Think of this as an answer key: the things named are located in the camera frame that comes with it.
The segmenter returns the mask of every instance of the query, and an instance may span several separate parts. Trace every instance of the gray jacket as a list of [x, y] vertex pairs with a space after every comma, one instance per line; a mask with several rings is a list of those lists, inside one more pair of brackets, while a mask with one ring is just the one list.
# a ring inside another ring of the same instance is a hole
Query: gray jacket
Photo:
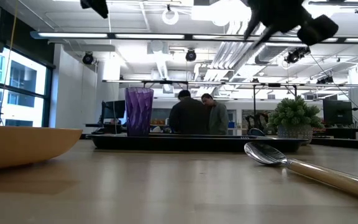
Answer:
[[227, 135], [229, 126], [229, 115], [226, 106], [216, 102], [209, 115], [209, 134]]

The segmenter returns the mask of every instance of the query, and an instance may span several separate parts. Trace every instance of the wooden bowl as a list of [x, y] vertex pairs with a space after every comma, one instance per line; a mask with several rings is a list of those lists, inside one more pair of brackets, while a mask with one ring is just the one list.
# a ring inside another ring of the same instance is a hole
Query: wooden bowl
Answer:
[[80, 129], [0, 126], [0, 168], [46, 161], [80, 139]]

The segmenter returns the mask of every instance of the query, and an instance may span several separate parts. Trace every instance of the purple glass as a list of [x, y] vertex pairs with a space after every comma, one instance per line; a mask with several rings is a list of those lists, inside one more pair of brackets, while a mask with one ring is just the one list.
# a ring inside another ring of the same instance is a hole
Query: purple glass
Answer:
[[128, 136], [148, 136], [152, 119], [154, 90], [130, 87], [125, 89]]

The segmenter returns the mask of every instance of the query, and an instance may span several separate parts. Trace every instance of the computer monitor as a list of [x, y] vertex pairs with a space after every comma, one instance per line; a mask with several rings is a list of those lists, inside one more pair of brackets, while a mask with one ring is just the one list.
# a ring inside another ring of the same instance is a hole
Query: computer monitor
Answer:
[[352, 124], [352, 103], [340, 100], [323, 100], [326, 124]]
[[125, 100], [102, 102], [103, 119], [119, 119], [125, 115]]

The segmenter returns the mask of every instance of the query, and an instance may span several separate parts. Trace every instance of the spoon handle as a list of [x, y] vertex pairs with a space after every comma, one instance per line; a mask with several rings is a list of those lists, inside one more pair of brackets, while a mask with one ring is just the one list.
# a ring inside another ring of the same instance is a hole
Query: spoon handle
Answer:
[[289, 159], [285, 166], [306, 177], [337, 187], [358, 196], [358, 176], [316, 166], [296, 159]]

